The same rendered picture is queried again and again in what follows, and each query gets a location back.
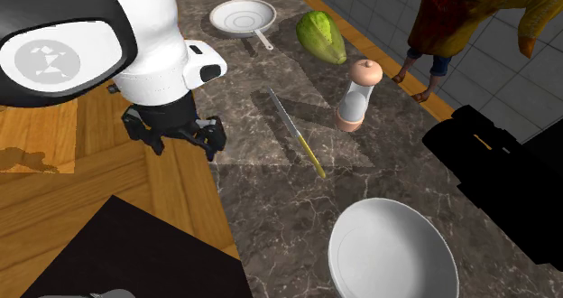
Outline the white frying pan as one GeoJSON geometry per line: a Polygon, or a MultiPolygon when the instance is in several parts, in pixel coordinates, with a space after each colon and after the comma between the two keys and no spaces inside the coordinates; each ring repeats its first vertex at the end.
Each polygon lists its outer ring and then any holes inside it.
{"type": "Polygon", "coordinates": [[[231,38],[258,37],[268,51],[274,49],[264,33],[276,20],[276,9],[263,0],[230,0],[216,6],[209,21],[231,38]]]}

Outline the green squash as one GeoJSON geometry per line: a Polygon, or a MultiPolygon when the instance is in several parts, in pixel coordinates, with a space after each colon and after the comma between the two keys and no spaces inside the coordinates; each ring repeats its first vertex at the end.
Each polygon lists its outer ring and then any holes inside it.
{"type": "Polygon", "coordinates": [[[296,24],[296,34],[303,48],[316,58],[336,65],[346,61],[343,37],[328,13],[305,13],[296,24]]]}

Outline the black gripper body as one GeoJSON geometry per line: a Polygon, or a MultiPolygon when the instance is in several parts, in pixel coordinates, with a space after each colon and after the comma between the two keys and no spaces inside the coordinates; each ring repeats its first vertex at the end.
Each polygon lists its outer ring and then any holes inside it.
{"type": "Polygon", "coordinates": [[[171,103],[160,106],[142,106],[133,104],[130,108],[150,128],[172,134],[179,129],[193,135],[199,130],[199,120],[193,92],[171,103]]]}

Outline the large white bowl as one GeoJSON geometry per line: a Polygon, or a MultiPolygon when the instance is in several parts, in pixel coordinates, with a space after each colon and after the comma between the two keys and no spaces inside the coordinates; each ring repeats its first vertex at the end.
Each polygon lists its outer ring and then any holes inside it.
{"type": "Polygon", "coordinates": [[[347,207],[328,241],[328,266],[340,298],[459,298],[447,242],[396,200],[371,198],[347,207]]]}

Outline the yellow handled knife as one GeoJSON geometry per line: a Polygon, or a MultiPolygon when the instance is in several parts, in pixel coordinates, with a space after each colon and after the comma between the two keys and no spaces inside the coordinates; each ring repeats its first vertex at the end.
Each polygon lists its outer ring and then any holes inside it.
{"type": "Polygon", "coordinates": [[[284,106],[282,105],[281,101],[278,99],[278,97],[276,96],[276,94],[274,93],[274,91],[271,88],[267,88],[266,90],[267,90],[270,98],[272,99],[273,104],[276,106],[276,109],[278,111],[278,114],[281,117],[281,120],[286,125],[286,127],[288,128],[290,133],[299,141],[301,147],[306,152],[309,160],[314,165],[318,176],[321,177],[321,178],[325,178],[326,174],[325,174],[324,169],[322,168],[322,166],[319,163],[318,159],[316,158],[315,154],[310,149],[308,143],[305,141],[303,135],[300,133],[298,128],[292,122],[290,116],[288,115],[288,113],[285,110],[284,106]]]}

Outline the black robot stand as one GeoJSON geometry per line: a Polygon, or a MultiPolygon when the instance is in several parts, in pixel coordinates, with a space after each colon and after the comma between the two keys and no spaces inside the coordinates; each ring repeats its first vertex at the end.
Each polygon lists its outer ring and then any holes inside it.
{"type": "Polygon", "coordinates": [[[21,298],[253,298],[239,260],[111,197],[21,298]]]}

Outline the pink and white pepper mill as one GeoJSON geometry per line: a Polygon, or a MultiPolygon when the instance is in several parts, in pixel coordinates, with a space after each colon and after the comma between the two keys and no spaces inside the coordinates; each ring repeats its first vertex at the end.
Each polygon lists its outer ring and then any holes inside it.
{"type": "Polygon", "coordinates": [[[356,61],[349,70],[350,84],[336,111],[336,126],[354,132],[363,123],[374,86],[383,78],[383,70],[368,59],[356,61]]]}

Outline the figure in yellow red garment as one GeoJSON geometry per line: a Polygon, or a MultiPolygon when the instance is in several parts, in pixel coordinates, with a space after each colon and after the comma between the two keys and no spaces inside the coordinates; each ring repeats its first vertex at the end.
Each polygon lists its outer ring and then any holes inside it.
{"type": "Polygon", "coordinates": [[[421,0],[407,56],[392,80],[403,82],[419,57],[431,55],[429,85],[412,96],[418,103],[426,101],[446,75],[451,58],[465,48],[478,25],[501,9],[515,8],[525,10],[518,25],[518,47],[522,55],[530,58],[544,27],[563,11],[563,0],[421,0]]]}

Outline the black blocky object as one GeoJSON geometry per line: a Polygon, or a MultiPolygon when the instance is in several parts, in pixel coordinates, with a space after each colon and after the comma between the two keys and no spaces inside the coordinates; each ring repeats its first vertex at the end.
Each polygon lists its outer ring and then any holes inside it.
{"type": "Polygon", "coordinates": [[[433,126],[422,143],[535,264],[563,273],[563,177],[469,105],[433,126]]]}

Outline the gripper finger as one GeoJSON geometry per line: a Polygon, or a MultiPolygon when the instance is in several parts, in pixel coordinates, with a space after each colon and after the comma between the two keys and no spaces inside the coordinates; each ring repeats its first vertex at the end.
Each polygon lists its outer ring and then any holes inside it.
{"type": "Polygon", "coordinates": [[[143,123],[139,113],[133,107],[126,109],[121,119],[127,134],[132,140],[141,140],[146,145],[150,146],[155,154],[162,154],[164,150],[162,134],[158,131],[148,129],[143,123]]]}
{"type": "Polygon", "coordinates": [[[205,151],[209,162],[226,146],[226,132],[219,116],[196,119],[190,123],[191,142],[205,151]]]}

